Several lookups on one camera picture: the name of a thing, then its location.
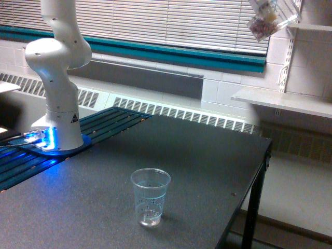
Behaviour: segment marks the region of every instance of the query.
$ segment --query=blue glowing base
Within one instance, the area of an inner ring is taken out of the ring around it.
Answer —
[[[34,145],[23,145],[20,146],[20,148],[24,150],[28,150],[31,153],[41,155],[41,156],[48,156],[48,157],[71,157],[77,153],[80,153],[81,151],[91,147],[92,142],[91,138],[82,134],[82,139],[83,139],[83,145],[76,148],[76,149],[71,149],[71,150],[56,150],[56,151],[43,151],[40,148],[37,148]],[[11,145],[16,145],[16,144],[22,144],[25,143],[24,139],[16,139],[13,141],[9,142]]]

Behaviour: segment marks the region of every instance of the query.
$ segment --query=cup rim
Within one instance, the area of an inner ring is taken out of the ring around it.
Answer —
[[[149,171],[149,170],[151,170],[151,171],[157,171],[157,172],[159,172],[159,173],[162,173],[162,174],[166,175],[166,176],[168,177],[167,183],[166,183],[166,184],[163,184],[162,186],[159,186],[159,187],[145,187],[145,186],[141,186],[141,185],[137,184],[136,182],[134,182],[134,180],[133,180],[133,175],[134,175],[135,173],[138,173],[138,172],[141,172],[141,171]],[[135,186],[137,186],[137,187],[139,187],[139,188],[144,188],[144,189],[160,189],[160,188],[164,188],[165,186],[167,186],[167,185],[171,182],[171,176],[169,175],[169,173],[167,173],[167,172],[164,171],[164,170],[154,169],[154,168],[144,168],[144,169],[139,169],[139,170],[134,171],[134,172],[131,174],[131,176],[130,176],[130,180],[131,180],[131,182],[132,182]]]

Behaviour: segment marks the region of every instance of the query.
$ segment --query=teal window sill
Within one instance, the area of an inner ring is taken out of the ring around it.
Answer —
[[[45,37],[53,37],[53,33],[0,25],[1,39],[30,42]],[[266,58],[260,56],[176,48],[90,36],[85,36],[84,38],[95,52],[112,53],[124,57],[132,56],[192,66],[225,68],[259,73],[264,71],[266,63]]]

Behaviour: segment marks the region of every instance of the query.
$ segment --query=warning label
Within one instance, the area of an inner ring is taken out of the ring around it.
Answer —
[[[76,113],[75,113],[74,116],[73,116],[73,119],[72,119],[71,123],[75,123],[77,121],[78,121],[78,118],[77,118]]]

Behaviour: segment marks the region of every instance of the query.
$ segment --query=plastic cup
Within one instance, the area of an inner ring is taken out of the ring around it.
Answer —
[[[158,169],[140,169],[131,174],[135,194],[135,214],[139,224],[153,227],[160,223],[171,177]]]

